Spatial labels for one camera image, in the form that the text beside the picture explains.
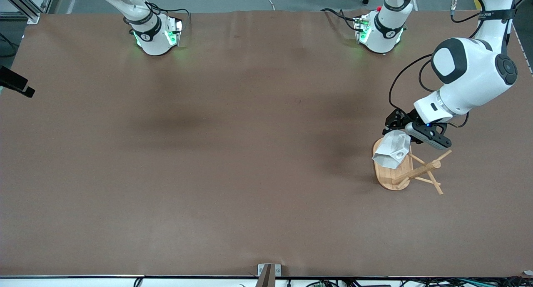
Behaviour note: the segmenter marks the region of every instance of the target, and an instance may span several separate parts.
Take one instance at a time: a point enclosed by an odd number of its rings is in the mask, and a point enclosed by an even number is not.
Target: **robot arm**
[[[149,55],[162,55],[179,42],[182,22],[164,14],[154,14],[146,0],[105,0],[122,14],[133,28],[137,44]]]
[[[508,90],[518,70],[506,55],[514,0],[483,0],[480,29],[472,38],[450,38],[437,46],[431,66],[443,86],[414,103],[409,114],[396,109],[383,133],[405,129],[417,143],[438,149],[451,146],[445,137],[449,120],[484,105]]]
[[[381,10],[373,10],[357,21],[357,40],[369,50],[386,53],[400,42],[403,25],[413,10],[412,0],[385,0]]]

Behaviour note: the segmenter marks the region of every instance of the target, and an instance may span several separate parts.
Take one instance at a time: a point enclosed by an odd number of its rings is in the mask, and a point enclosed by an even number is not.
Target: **wooden stand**
[[[381,139],[376,141],[374,144],[374,148],[372,150],[372,154],[374,154],[377,150],[377,147],[381,143]],[[403,190],[409,185],[412,179],[423,181],[426,183],[432,183],[438,194],[443,194],[442,190],[440,189],[440,183],[438,183],[435,180],[435,177],[431,173],[431,171],[440,168],[441,163],[440,160],[442,160],[445,156],[448,156],[451,153],[451,150],[448,150],[446,153],[442,154],[437,159],[433,160],[432,162],[426,163],[422,161],[417,156],[413,155],[411,153],[411,148],[409,148],[409,154],[408,156],[404,158],[402,163],[398,166],[396,169],[389,169],[386,167],[383,167],[379,164],[377,164],[374,161],[374,169],[376,170],[376,177],[381,186],[388,190]],[[422,166],[413,169],[413,160],[416,160]],[[424,179],[423,177],[419,177],[420,175],[423,175],[424,173],[427,173],[430,179]]]

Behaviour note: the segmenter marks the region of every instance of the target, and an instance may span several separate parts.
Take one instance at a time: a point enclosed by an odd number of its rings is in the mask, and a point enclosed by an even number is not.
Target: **oval wooden base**
[[[376,143],[374,144],[374,147],[372,149],[372,156],[376,152],[377,147],[381,143],[381,140],[382,138],[377,140]],[[374,161],[374,169],[376,170],[377,181],[379,182],[381,186],[383,186],[384,188],[388,190],[394,190],[394,191],[403,190],[407,187],[407,185],[409,185],[409,180],[407,180],[404,183],[394,185],[392,183],[392,179],[394,179],[395,177],[400,177],[400,175],[403,175],[413,170],[413,159],[410,156],[406,156],[397,169],[388,169],[386,167],[383,167],[377,164]]]

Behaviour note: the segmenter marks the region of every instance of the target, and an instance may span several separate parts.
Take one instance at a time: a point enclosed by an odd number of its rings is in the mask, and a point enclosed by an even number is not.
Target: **brown table surface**
[[[0,274],[510,276],[533,268],[533,82],[449,130],[430,184],[391,192],[371,149],[408,63],[468,36],[414,12],[389,54],[323,12],[198,14],[149,57],[121,15],[42,15],[0,101]],[[426,95],[418,65],[394,90]],[[425,83],[440,85],[430,67]],[[413,147],[424,159],[442,152]]]

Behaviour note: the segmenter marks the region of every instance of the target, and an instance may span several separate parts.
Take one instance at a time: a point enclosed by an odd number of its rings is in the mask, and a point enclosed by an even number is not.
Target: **wooden rod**
[[[420,175],[423,175],[424,173],[427,173],[428,171],[432,171],[434,169],[437,169],[440,167],[440,161],[433,160],[432,162],[429,162],[426,165],[422,165],[416,169],[413,169],[409,171],[408,173],[405,173],[403,175],[400,175],[400,177],[395,177],[392,179],[392,185],[398,185],[401,183],[406,177],[409,177],[413,179],[414,177],[419,177]]]
[[[440,161],[442,160],[445,156],[448,156],[449,154],[451,154],[451,149],[449,149],[447,152],[445,152],[444,154],[442,154],[440,157],[438,157],[436,160],[437,161]]]
[[[433,183],[431,180],[424,179],[423,177],[413,177],[413,179],[418,180],[418,181],[422,181],[422,182],[426,182],[426,183],[430,183],[430,184]]]
[[[413,158],[414,160],[417,160],[417,162],[426,165],[426,162],[422,161],[422,159],[418,158],[417,156],[411,154],[410,152],[408,152],[407,154],[408,154],[411,158]]]
[[[407,185],[411,179],[409,177],[406,177],[404,180],[401,181],[401,183],[396,186],[397,190],[401,190],[404,188],[404,185]]]
[[[443,195],[444,192],[442,192],[442,190],[440,189],[440,186],[439,186],[438,183],[436,182],[436,179],[435,179],[435,177],[433,176],[433,174],[431,173],[431,171],[428,171],[428,175],[430,176],[431,182],[432,182],[433,185],[435,186],[436,191],[438,192],[438,194],[439,194],[439,195]]]

